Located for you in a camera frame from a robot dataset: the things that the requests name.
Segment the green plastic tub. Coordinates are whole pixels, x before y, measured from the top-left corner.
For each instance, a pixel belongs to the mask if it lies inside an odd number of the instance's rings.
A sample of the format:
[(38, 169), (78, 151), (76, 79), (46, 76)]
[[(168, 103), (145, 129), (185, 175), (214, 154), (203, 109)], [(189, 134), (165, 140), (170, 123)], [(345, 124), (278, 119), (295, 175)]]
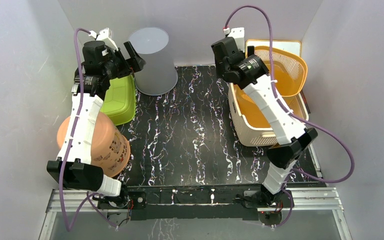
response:
[(110, 80), (100, 111), (107, 115), (115, 126), (129, 123), (135, 117), (136, 86), (133, 75)]

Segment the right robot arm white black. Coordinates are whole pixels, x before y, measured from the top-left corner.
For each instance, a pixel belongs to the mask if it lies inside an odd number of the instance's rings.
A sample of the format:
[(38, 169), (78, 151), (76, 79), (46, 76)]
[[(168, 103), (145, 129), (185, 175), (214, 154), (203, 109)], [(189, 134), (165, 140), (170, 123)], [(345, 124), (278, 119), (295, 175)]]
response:
[(244, 91), (268, 121), (277, 143), (266, 154), (270, 162), (260, 191), (246, 200), (254, 200), (275, 207), (285, 193), (287, 178), (306, 148), (318, 136), (295, 118), (293, 111), (276, 89), (275, 68), (252, 52), (239, 50), (233, 37), (225, 37), (211, 45), (217, 77), (233, 83)]

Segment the grey plastic bucket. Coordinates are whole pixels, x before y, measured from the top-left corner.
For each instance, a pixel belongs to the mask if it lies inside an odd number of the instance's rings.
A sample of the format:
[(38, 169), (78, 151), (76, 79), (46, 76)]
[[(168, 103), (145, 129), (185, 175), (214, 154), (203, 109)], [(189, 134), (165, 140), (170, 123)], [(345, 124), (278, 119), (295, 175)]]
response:
[(133, 32), (129, 41), (145, 61), (135, 73), (135, 86), (148, 96), (160, 96), (171, 91), (178, 82), (168, 33), (159, 27), (144, 27)]

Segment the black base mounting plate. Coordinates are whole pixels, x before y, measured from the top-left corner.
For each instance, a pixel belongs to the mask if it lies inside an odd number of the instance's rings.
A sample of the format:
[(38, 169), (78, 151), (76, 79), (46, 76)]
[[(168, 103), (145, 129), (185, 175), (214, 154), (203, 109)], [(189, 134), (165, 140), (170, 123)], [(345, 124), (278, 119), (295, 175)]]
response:
[(127, 186), (118, 197), (103, 197), (98, 208), (125, 211), (133, 221), (229, 219), (278, 223), (295, 203), (290, 190), (271, 194), (262, 184)]

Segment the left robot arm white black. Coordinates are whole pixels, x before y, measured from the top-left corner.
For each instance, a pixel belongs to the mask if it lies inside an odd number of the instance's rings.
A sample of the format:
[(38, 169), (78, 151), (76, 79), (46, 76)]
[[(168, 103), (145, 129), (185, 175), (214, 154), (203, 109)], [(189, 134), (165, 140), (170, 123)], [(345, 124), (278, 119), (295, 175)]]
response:
[(87, 190), (109, 196), (117, 208), (129, 203), (129, 194), (122, 183), (104, 174), (92, 164), (92, 140), (99, 112), (110, 81), (140, 72), (146, 61), (130, 41), (124, 42), (129, 54), (125, 59), (119, 48), (111, 49), (103, 40), (86, 42), (82, 47), (84, 61), (78, 61), (72, 86), (72, 107), (66, 135), (55, 160), (46, 170), (59, 189)]

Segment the cream perforated laundry basket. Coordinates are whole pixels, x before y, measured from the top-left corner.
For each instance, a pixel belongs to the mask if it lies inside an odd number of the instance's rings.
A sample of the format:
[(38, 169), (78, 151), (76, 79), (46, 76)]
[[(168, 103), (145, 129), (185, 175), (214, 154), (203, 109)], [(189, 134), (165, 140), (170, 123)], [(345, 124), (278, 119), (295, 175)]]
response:
[(293, 110), (287, 106), (280, 93), (273, 94), (274, 80), (268, 76), (257, 79), (256, 84), (249, 84), (244, 93), (249, 96), (263, 114), (270, 128), (251, 127), (241, 116), (238, 101), (233, 90), (233, 83), (229, 84), (228, 101), (234, 130), (240, 143), (247, 147), (272, 146), (288, 144), (292, 138), (299, 138), (305, 133), (305, 124), (291, 116)]

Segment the yellow slatted plastic basket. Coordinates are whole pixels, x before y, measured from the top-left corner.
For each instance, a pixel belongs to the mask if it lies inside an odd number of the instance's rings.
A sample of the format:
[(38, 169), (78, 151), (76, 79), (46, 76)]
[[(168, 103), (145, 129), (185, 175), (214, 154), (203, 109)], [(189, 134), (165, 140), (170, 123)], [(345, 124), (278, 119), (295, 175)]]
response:
[[(288, 107), (293, 110), (294, 115), (308, 120), (305, 107), (299, 103), (300, 92), (307, 77), (307, 64), (298, 55), (277, 48), (273, 49), (272, 56), (274, 76), (277, 80), (275, 86), (278, 92)], [(241, 116), (246, 119), (248, 125), (253, 128), (269, 129), (271, 126), (253, 100), (238, 86), (233, 85), (232, 87)]]

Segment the yellow framed whiteboard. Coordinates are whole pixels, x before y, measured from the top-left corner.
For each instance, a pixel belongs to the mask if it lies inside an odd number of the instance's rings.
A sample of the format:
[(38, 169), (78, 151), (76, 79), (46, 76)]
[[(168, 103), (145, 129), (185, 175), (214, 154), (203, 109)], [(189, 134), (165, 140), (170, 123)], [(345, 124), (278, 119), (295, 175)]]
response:
[[(266, 46), (268, 47), (270, 45), (269, 40), (261, 40), (261, 39), (249, 39), (246, 41), (245, 46)], [(293, 41), (293, 40), (274, 40), (272, 43), (272, 47), (274, 49), (279, 49), (285, 52), (289, 52), (291, 54), (294, 54), (296, 56), (301, 57), (302, 52), (302, 43), (300, 41)]]

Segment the aluminium frame rail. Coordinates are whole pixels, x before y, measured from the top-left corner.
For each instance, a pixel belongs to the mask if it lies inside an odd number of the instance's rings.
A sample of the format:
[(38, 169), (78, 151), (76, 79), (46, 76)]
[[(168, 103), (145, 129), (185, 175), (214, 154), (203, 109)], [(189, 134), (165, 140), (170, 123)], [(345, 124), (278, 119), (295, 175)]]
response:
[[(252, 221), (258, 214), (273, 212), (275, 205), (251, 206), (237, 203), (234, 196), (243, 192), (252, 195), (249, 187), (201, 186), (201, 187), (139, 187), (129, 191), (133, 200), (133, 220), (150, 219), (221, 219), (243, 218)], [(295, 187), (279, 200), (283, 209), (296, 211), (331, 210), (342, 240), (350, 240), (351, 233), (344, 216), (344, 208), (334, 187)]]

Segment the orange plastic bucket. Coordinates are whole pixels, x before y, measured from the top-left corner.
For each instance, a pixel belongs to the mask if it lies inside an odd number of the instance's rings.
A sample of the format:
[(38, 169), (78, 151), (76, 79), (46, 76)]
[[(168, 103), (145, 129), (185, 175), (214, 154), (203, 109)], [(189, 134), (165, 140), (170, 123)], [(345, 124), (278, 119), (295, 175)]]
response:
[(97, 116), (91, 149), (86, 151), (86, 155), (91, 157), (93, 166), (102, 168), (103, 173), (111, 178), (126, 168), (131, 157), (129, 141), (102, 112)]

